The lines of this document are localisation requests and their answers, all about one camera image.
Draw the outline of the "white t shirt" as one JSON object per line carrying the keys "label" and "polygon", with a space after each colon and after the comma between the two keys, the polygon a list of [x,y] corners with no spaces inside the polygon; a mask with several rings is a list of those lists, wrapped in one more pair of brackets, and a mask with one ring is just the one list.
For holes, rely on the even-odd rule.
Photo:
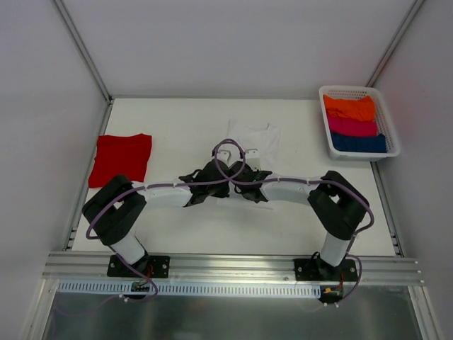
{"label": "white t shirt", "polygon": [[[226,138],[231,138],[238,142],[244,151],[256,149],[260,157],[261,169],[275,171],[280,146],[280,129],[278,127],[270,123],[248,125],[236,119],[230,119]],[[232,185],[230,185],[230,190],[230,196],[228,198],[217,199],[219,206],[269,211],[275,209],[273,203],[254,203],[244,200],[241,195],[234,192]]]}

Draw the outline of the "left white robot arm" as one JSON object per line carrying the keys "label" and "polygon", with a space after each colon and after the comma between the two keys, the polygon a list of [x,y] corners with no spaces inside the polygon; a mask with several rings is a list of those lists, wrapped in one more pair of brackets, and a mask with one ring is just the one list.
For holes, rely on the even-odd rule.
{"label": "left white robot arm", "polygon": [[86,238],[100,240],[131,276],[140,276],[147,270],[149,255],[132,228],[142,211],[190,207],[210,196],[227,197],[229,184],[220,171],[228,170],[227,161],[211,160],[201,170],[150,187],[134,184],[125,175],[114,176],[82,208],[89,223]]}

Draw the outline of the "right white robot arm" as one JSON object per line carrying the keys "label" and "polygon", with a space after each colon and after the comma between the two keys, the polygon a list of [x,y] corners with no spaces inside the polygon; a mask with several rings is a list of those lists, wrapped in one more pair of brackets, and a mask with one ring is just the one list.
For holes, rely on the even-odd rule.
{"label": "right white robot arm", "polygon": [[358,233],[374,224],[368,200],[337,171],[314,178],[278,176],[236,162],[231,170],[235,191],[254,203],[285,201],[308,205],[326,231],[321,250],[294,260],[297,281],[357,280],[357,267],[347,255]]}

